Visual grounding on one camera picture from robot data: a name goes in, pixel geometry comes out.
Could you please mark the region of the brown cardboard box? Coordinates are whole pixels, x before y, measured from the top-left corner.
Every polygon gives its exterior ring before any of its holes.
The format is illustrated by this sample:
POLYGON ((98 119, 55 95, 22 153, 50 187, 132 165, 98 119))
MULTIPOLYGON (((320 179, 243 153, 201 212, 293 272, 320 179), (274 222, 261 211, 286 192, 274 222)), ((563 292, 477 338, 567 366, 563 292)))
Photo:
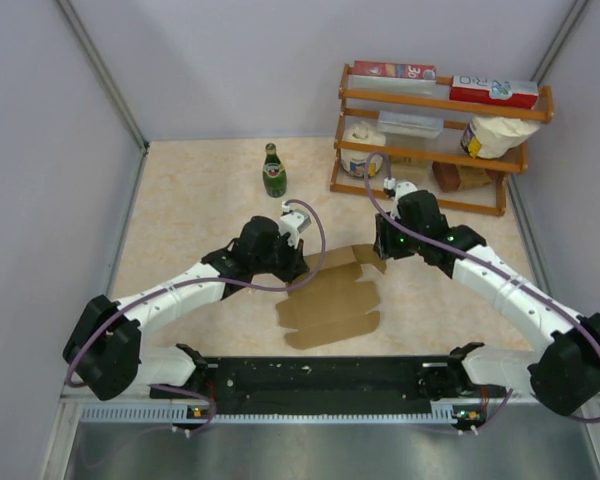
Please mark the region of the brown cardboard box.
POLYGON ((374 332, 380 324, 381 302, 373 281, 362 279, 364 265, 379 273, 386 262, 370 244, 329 250, 316 276, 276 305, 278 323, 288 332, 287 345, 307 350, 374 332))

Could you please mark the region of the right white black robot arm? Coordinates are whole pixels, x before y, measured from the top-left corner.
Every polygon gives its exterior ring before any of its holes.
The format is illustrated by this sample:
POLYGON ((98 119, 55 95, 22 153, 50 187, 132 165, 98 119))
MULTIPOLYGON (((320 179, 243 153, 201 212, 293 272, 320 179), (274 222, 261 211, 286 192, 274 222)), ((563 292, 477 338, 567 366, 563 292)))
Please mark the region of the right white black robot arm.
POLYGON ((494 385, 534 397, 562 416, 600 393, 600 314, 584 316, 553 300, 509 267, 466 225, 452 227, 436 197, 412 183, 389 184, 390 211, 376 215, 374 250, 383 259, 417 255, 483 297, 528 341, 528 351, 481 343, 455 350, 449 388, 467 396, 494 385))

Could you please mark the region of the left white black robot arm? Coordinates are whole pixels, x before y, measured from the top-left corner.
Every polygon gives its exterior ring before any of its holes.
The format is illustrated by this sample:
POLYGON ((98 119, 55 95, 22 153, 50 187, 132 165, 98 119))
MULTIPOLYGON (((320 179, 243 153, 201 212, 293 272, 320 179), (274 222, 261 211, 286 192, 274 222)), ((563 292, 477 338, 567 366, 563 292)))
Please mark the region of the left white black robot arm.
POLYGON ((148 338, 193 310, 228 298, 256 275, 291 283, 307 273, 301 233, 310 223, 299 210, 277 221, 254 216, 227 246, 173 279, 118 300, 91 299, 64 347, 64 360, 101 401, 133 385, 164 384, 185 396, 200 394, 207 382, 200 357, 185 345, 151 347, 148 338))

